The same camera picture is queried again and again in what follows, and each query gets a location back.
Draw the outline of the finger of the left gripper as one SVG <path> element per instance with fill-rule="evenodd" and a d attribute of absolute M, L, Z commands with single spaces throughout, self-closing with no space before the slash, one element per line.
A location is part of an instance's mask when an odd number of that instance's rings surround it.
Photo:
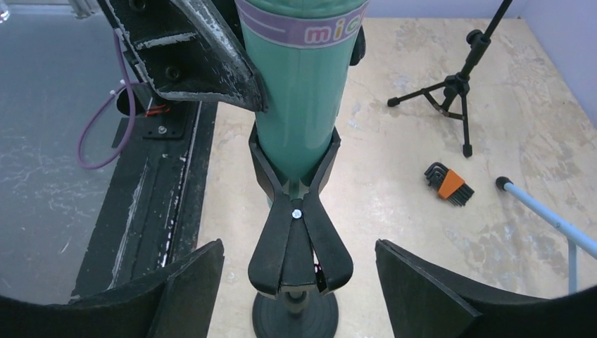
<path fill-rule="evenodd" d="M 140 80 L 167 101 L 221 101 L 266 111 L 233 1 L 100 1 Z"/>

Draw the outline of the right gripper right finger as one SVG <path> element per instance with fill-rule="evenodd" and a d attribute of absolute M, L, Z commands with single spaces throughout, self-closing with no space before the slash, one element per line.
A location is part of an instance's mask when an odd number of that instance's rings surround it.
<path fill-rule="evenodd" d="M 377 272 L 395 337 L 595 337 L 596 288 L 554 299 L 508 292 L 379 239 Z"/>

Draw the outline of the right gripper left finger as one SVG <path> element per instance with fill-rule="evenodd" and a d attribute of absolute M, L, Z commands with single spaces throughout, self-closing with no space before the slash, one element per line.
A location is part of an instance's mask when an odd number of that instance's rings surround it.
<path fill-rule="evenodd" d="M 69 304 L 1 297 L 2 337 L 207 337 L 224 263 L 220 239 L 164 268 Z"/>

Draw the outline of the teal toy microphone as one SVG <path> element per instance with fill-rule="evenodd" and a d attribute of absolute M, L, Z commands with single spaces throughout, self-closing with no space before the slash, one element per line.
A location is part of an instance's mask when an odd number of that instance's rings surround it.
<path fill-rule="evenodd" d="M 366 1 L 237 1 L 246 52 L 263 77 L 268 107 L 258 141 L 283 190 L 300 198 L 332 137 Z"/>

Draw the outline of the black round-base mic stand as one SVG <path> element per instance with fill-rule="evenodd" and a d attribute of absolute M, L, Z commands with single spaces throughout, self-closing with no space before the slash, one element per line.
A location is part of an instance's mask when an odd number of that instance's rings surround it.
<path fill-rule="evenodd" d="M 353 261 L 320 200 L 341 139 L 332 130 L 325 153 L 311 170 L 301 198 L 284 191 L 265 154 L 258 127 L 249 148 L 256 178 L 272 201 L 268 218 L 249 263 L 258 293 L 252 321 L 257 337 L 333 337 L 339 307 L 333 291 L 353 274 Z"/>

